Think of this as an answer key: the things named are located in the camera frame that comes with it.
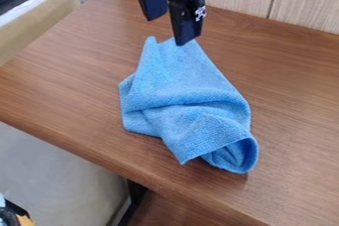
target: wooden table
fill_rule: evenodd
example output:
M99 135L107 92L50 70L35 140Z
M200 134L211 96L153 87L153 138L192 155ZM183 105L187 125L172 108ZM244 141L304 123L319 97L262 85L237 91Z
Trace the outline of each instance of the wooden table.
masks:
M0 120L224 225L339 225L339 37L208 9L198 39L253 109L258 166L180 166L161 140L127 132L118 83L147 36L137 0L90 0L0 71Z

